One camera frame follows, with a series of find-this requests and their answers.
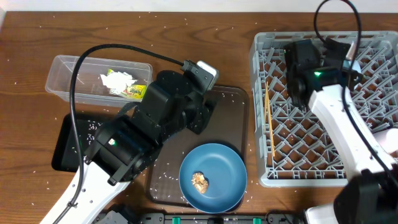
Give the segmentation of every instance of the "wooden tabletop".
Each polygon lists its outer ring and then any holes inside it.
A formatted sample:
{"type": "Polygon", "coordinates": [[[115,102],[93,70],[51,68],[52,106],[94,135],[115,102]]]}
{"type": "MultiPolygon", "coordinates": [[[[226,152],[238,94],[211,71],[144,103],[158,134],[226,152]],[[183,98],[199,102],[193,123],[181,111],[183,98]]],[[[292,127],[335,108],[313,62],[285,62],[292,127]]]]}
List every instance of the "wooden tabletop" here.
{"type": "MultiPolygon", "coordinates": [[[[362,14],[364,30],[396,30],[398,14],[362,14]]],[[[0,223],[38,223],[74,174],[51,168],[69,104],[44,86],[56,55],[81,55],[105,43],[130,44],[179,61],[204,60],[220,71],[218,84],[250,96],[248,149],[254,149],[249,49],[258,32],[309,31],[308,13],[8,12],[0,33],[0,223]]],[[[321,14],[320,30],[356,30],[352,14],[321,14]]],[[[92,57],[150,63],[154,74],[176,65],[128,50],[107,49],[92,57]]],[[[115,114],[117,108],[77,105],[78,110],[115,114]]],[[[248,195],[237,213],[271,209],[299,212],[330,203],[340,188],[266,189],[258,183],[254,150],[247,150],[248,195]]],[[[112,203],[137,213],[194,209],[156,205],[144,197],[140,176],[112,203]]]]}

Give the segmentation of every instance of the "yellow package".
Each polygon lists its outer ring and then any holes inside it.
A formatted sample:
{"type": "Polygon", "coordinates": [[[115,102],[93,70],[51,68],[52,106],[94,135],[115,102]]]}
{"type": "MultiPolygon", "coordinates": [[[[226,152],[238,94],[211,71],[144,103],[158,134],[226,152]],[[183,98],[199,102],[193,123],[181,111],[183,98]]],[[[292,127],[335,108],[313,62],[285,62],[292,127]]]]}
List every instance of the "yellow package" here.
{"type": "Polygon", "coordinates": [[[131,85],[127,87],[123,92],[121,92],[121,96],[129,99],[141,100],[144,97],[145,91],[147,90],[146,85],[131,85]]]}

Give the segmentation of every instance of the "gold wrapper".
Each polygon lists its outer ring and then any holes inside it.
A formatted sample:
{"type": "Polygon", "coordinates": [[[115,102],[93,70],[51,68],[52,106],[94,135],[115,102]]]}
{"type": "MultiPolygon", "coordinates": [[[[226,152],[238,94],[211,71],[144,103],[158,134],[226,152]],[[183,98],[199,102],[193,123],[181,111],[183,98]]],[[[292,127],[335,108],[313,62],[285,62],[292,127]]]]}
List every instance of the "gold wrapper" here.
{"type": "Polygon", "coordinates": [[[205,179],[205,176],[201,172],[194,173],[192,175],[192,185],[199,191],[199,193],[204,194],[209,187],[209,183],[205,179]]]}

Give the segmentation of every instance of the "clear plastic container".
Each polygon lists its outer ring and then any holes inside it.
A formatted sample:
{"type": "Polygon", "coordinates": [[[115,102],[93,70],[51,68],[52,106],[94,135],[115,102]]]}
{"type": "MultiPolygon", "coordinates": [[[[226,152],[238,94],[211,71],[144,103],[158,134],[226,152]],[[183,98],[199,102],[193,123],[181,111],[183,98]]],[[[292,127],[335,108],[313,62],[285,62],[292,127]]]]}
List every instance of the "clear plastic container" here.
{"type": "MultiPolygon", "coordinates": [[[[45,90],[69,101],[70,79],[78,59],[77,56],[56,56],[47,77],[45,90]]],[[[137,80],[137,85],[148,87],[152,82],[152,66],[148,63],[87,57],[80,67],[76,81],[76,103],[123,107],[128,102],[141,101],[109,94],[109,88],[103,85],[100,77],[101,74],[106,75],[108,69],[132,75],[133,79],[137,80]]]]}

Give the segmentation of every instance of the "light blue object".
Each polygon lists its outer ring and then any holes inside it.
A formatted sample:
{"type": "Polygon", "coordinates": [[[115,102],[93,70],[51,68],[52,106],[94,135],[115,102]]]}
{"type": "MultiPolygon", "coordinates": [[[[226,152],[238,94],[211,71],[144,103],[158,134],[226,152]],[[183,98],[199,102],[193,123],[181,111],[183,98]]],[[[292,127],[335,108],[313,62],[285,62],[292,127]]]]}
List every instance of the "light blue object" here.
{"type": "Polygon", "coordinates": [[[180,168],[180,188],[185,199],[196,209],[220,213],[237,205],[246,190],[248,174],[242,159],[222,144],[204,144],[192,150],[180,168]],[[192,184],[192,175],[204,174],[209,186],[199,193],[192,184]]]}

